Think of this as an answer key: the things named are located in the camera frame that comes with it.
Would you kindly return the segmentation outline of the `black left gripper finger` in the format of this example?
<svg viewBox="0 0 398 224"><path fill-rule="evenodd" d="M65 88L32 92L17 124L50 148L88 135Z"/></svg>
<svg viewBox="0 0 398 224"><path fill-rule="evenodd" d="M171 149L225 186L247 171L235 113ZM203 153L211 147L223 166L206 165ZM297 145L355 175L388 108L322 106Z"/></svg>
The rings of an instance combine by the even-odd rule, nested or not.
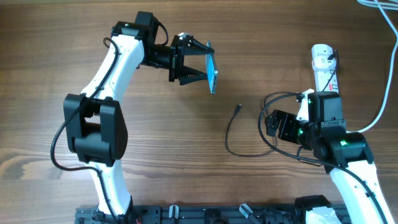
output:
<svg viewBox="0 0 398 224"><path fill-rule="evenodd" d="M197 41L192 35L181 36L179 41L183 55L206 55L215 52L211 47Z"/></svg>
<svg viewBox="0 0 398 224"><path fill-rule="evenodd" d="M205 72L187 66L183 66L178 75L180 85L187 85L189 83L207 79L208 76Z"/></svg>

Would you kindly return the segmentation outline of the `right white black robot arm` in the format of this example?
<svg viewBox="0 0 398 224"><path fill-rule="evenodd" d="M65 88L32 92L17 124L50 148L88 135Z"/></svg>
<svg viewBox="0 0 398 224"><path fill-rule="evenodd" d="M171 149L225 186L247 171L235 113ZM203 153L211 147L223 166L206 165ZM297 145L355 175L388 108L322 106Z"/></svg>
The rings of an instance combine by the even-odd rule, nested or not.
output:
<svg viewBox="0 0 398 224"><path fill-rule="evenodd" d="M294 96L301 104L298 114L274 110L267 116L259 115L260 137L278 137L311 150L312 159L268 144L282 155L323 166L339 190L352 223L393 223L371 148L362 133L347 131L341 96L312 89Z"/></svg>

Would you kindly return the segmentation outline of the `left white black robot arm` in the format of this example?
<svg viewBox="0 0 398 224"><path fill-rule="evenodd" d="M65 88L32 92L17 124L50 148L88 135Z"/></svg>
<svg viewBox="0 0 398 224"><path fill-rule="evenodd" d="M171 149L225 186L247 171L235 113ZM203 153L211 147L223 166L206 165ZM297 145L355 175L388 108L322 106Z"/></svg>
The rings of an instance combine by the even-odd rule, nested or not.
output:
<svg viewBox="0 0 398 224"><path fill-rule="evenodd" d="M164 43L156 41L162 23L151 12L140 11L134 22L119 21L104 38L108 48L103 63L80 94L63 102L64 122L70 152L81 168L91 173L99 197L90 220L98 223L140 223L133 199L126 188L121 159L128 132L121 103L133 73L140 66L163 68L169 81L181 85L206 80L216 88L216 62L210 43L202 44L182 32Z"/></svg>

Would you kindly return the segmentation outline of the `blue Galaxy smartphone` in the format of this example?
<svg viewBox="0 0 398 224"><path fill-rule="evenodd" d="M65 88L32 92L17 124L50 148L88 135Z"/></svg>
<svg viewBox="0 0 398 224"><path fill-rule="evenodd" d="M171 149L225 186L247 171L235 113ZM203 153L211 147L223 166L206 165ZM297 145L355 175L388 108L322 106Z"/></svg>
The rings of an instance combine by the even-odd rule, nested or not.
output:
<svg viewBox="0 0 398 224"><path fill-rule="evenodd" d="M206 74L209 83L210 93L214 95L216 93L217 80L218 80L218 68L216 65L214 53L205 55L206 63Z"/></svg>

